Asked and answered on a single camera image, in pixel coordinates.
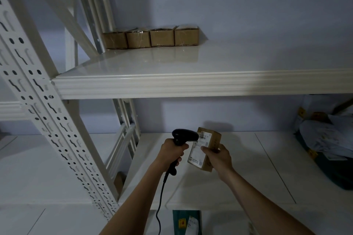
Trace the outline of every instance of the metal rack frame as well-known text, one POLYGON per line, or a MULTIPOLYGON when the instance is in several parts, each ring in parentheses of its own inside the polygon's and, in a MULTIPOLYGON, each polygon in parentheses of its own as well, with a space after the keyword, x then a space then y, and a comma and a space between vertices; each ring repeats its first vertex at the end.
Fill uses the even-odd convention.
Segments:
MULTIPOLYGON (((60 0, 46 1, 66 28, 66 69, 77 65, 77 43, 91 59, 99 56, 76 22, 76 1, 66 0, 66 4, 60 0)), ((93 2, 90 10, 97 14, 98 6, 93 2)), ((90 27, 97 26, 97 22, 89 22, 89 19, 86 17, 90 27)), ((112 19, 108 22, 112 28, 112 19)), ((91 28, 91 32, 95 31, 94 37, 100 38, 97 31, 102 29, 91 28)), ((113 100, 121 126, 112 153, 107 163, 103 163, 79 116, 78 101, 61 100, 51 83, 58 72, 22 0, 0 0, 0 52, 1 76, 18 99, 13 102, 14 114, 35 124, 91 197, 92 203, 110 219, 117 210, 120 195, 114 186, 119 163, 126 148, 134 154, 140 136, 133 100, 113 100)))

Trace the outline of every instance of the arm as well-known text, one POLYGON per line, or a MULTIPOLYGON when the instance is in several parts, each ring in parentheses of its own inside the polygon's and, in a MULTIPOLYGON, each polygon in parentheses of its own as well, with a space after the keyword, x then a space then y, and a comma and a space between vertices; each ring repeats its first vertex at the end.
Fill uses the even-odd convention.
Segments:
POLYGON ((162 174, 168 170, 169 165, 176 159, 178 159, 176 165, 179 165, 180 156, 184 155, 184 150, 187 148, 189 148, 187 144, 178 147, 175 146, 172 139, 166 139, 156 160, 149 166, 134 191, 99 235, 142 235, 162 174))
POLYGON ((261 235, 314 234, 242 178, 232 166, 232 158, 229 151, 222 144, 219 145, 219 148, 220 151, 218 153, 214 153, 205 147, 202 147, 202 151, 209 157, 220 179, 232 190, 234 196, 261 235))

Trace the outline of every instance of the hand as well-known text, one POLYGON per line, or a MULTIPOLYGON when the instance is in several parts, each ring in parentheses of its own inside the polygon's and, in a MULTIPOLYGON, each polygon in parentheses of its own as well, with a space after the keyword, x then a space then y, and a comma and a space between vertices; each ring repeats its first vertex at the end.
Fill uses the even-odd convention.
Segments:
POLYGON ((163 172, 166 172, 169 168, 169 165, 176 159, 178 160, 176 166, 179 165, 181 156, 184 155, 184 151, 188 148, 188 144, 184 144, 183 146, 176 146, 173 142, 173 139, 167 138, 159 150, 155 163, 161 166, 163 172))
POLYGON ((219 144, 219 150, 217 153, 212 151, 210 148, 201 147, 201 150, 208 156, 214 169, 217 171, 218 176, 222 181, 225 181, 229 171, 234 171, 232 166, 232 157, 229 151, 224 147, 223 144, 219 144))

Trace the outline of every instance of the barcode scanner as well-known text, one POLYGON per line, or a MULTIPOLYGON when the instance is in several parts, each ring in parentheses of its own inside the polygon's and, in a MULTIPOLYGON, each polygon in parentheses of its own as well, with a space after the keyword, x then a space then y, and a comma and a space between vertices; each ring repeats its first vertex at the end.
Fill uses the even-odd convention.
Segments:
MULTIPOLYGON (((183 146, 187 141, 198 140, 198 134, 188 129, 175 129, 172 132, 172 136, 174 137, 173 142, 176 146, 183 146)), ((166 174, 171 174, 172 176, 177 174, 177 170, 175 169, 177 162, 178 160, 175 160, 170 164, 166 174)))
MULTIPOLYGON (((198 134, 195 131, 191 131, 188 129, 175 129, 172 132, 172 136, 174 137, 173 142, 176 146, 183 146, 187 141, 197 141, 198 140, 198 134)), ((177 170, 175 169, 175 166, 177 165, 178 159, 176 159, 174 162, 172 162, 168 168, 168 170, 165 173, 164 179, 163 179, 163 185, 162 185, 162 190, 161 190, 161 197, 159 199, 159 206, 158 210, 156 212, 156 218, 158 220, 159 224, 159 233, 161 233, 161 222, 159 221, 158 218, 158 212, 161 209, 161 203, 162 203, 162 194, 163 194, 163 189, 164 189, 164 184, 167 181, 168 175, 171 174, 172 176, 175 176, 177 174, 177 170)))

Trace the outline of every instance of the perforated metal upright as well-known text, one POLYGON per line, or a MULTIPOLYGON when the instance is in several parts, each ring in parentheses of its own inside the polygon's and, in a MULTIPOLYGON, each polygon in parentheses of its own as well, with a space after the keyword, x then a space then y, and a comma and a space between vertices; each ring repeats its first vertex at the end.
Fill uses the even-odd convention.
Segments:
POLYGON ((110 219, 118 193, 78 111, 78 102, 61 100, 51 79, 54 63, 22 0, 0 0, 0 73, 26 117, 110 219))

